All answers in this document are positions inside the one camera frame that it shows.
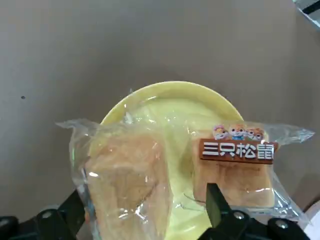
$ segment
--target label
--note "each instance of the label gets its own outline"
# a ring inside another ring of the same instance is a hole
[[[273,164],[278,146],[277,142],[202,138],[199,143],[199,158],[210,161]]]

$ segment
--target table surface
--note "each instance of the table surface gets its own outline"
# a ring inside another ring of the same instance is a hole
[[[15,0],[0,3],[0,214],[25,220],[74,189],[70,132],[131,90],[181,80],[245,120],[320,130],[320,31],[290,0]],[[319,197],[320,136],[274,163],[305,208]]]

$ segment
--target bread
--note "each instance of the bread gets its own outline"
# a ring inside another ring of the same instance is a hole
[[[85,170],[103,240],[163,238],[172,196],[164,148],[155,136],[111,136]]]
[[[205,202],[207,183],[216,183],[231,206],[274,206],[274,194],[269,177],[271,165],[202,160],[199,158],[201,138],[212,138],[211,131],[199,132],[191,140],[194,165],[193,195],[196,200]]]

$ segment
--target cartoon character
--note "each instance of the cartoon character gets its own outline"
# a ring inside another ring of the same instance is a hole
[[[233,124],[229,128],[229,133],[232,136],[232,140],[244,140],[245,139],[245,126],[243,124]]]
[[[226,139],[229,136],[229,132],[225,129],[225,126],[218,125],[213,128],[213,137],[215,140]]]
[[[246,130],[246,135],[252,140],[261,141],[264,138],[264,131],[258,127],[248,128]]]

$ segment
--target packaged bread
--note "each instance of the packaged bread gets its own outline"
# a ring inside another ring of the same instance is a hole
[[[81,194],[89,199],[84,204],[91,210],[93,236],[102,240],[163,240],[172,193],[161,135],[134,124],[105,128],[86,122],[85,127],[95,130],[92,132],[84,131],[83,124],[81,127],[74,130],[81,131],[83,137],[74,132],[72,158],[80,160],[77,152],[83,154],[87,147],[86,160],[74,166],[82,172],[86,186]]]
[[[230,206],[253,216],[268,215],[293,221],[308,221],[274,172],[277,151],[302,143],[314,132],[286,124],[221,121],[209,116],[184,116],[190,136],[193,163],[192,191],[187,198],[199,207],[206,204],[208,183],[216,183]]]
[[[212,131],[200,131],[192,137],[194,165],[193,194],[200,203],[206,202],[207,183],[218,184],[224,198],[231,206],[272,207],[274,194],[271,189],[269,165],[229,161],[202,160],[200,139],[212,138]]]

